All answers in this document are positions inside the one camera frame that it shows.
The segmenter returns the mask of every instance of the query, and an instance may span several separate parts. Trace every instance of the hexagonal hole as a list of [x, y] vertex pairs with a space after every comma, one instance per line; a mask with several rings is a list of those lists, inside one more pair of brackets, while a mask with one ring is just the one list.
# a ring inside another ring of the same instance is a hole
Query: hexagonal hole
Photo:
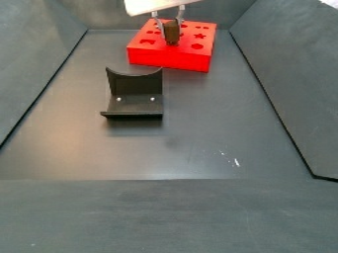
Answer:
[[193, 47], [194, 49], [197, 49], [197, 50], [205, 48], [203, 44], [201, 44], [201, 43], [194, 43], [194, 44], [191, 45], [191, 47]]

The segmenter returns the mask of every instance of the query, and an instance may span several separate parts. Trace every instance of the gray wall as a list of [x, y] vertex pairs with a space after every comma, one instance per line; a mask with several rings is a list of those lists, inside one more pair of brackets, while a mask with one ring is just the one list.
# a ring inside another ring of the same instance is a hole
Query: gray wall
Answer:
[[[90, 29], [139, 29], [151, 15], [130, 17], [123, 0], [58, 0]], [[205, 0], [186, 6], [185, 18], [219, 24], [229, 29], [257, 0]], [[161, 11], [173, 18], [177, 9]]]
[[260, 0], [231, 33], [313, 173], [338, 179], [338, 11]]
[[0, 144], [46, 88], [86, 27], [54, 0], [0, 8]]

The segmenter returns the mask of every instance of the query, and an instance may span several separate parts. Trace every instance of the black plastic part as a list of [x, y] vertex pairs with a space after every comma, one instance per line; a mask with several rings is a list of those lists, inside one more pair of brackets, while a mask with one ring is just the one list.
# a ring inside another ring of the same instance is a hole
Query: black plastic part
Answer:
[[111, 88], [111, 101], [106, 118], [162, 117], [163, 69], [149, 75], [125, 75], [106, 68]]

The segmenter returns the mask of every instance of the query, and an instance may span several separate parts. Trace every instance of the black floor surface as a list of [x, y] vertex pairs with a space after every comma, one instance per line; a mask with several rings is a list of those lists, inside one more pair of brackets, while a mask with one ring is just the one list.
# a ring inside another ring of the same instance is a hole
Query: black floor surface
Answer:
[[133, 34], [90, 32], [0, 150], [0, 252], [336, 253], [337, 183], [312, 179], [226, 31], [207, 75], [166, 70], [162, 123], [99, 116], [105, 67], [150, 71]]

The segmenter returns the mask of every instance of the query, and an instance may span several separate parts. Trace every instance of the red block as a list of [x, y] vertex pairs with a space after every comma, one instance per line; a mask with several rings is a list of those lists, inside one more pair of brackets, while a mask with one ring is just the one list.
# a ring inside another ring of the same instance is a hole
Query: red block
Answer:
[[185, 21], [179, 46], [173, 46], [151, 19], [127, 45], [130, 63], [209, 72], [215, 30], [217, 24]]

